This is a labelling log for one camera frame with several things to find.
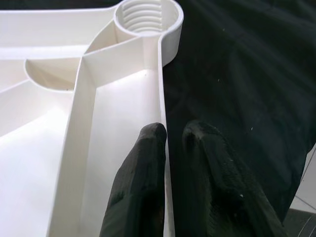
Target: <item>white plastic part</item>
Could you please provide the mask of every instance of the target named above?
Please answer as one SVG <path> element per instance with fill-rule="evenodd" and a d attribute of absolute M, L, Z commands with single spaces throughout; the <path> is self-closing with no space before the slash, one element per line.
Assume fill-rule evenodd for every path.
<path fill-rule="evenodd" d="M 162 67 L 177 53 L 182 21 L 173 0 L 0 11 L 0 236 L 99 236 L 140 129 L 166 126 Z"/>

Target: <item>dark background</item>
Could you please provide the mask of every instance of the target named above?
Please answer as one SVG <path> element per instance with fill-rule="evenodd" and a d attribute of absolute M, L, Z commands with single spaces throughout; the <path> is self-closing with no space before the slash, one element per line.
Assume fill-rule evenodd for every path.
<path fill-rule="evenodd" d="M 1 9 L 108 7 L 119 0 L 2 0 Z M 163 69 L 177 236 L 192 192 L 182 132 L 217 127 L 260 182 L 280 220 L 316 142 L 316 1 L 178 0 L 185 20 Z"/>

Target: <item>white plastic tray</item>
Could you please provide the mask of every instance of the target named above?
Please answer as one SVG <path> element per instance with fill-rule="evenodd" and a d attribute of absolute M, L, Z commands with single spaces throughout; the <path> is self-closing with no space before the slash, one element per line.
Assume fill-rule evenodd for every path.
<path fill-rule="evenodd" d="M 166 126 L 173 0 L 0 11 L 0 236 L 97 237 L 140 129 Z M 174 235 L 167 152 L 164 236 Z"/>

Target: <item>white tile floor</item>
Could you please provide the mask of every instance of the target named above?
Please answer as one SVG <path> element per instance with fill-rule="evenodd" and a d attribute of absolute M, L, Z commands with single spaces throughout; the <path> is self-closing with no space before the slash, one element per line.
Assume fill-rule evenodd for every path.
<path fill-rule="evenodd" d="M 301 184 L 291 208 L 316 213 L 316 145 L 307 154 Z"/>

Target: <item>internal thread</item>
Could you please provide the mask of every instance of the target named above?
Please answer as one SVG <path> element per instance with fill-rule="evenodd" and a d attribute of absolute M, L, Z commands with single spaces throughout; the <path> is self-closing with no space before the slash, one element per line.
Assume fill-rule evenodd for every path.
<path fill-rule="evenodd" d="M 122 6 L 124 27 L 134 32 L 161 32 L 160 0 L 131 0 Z"/>

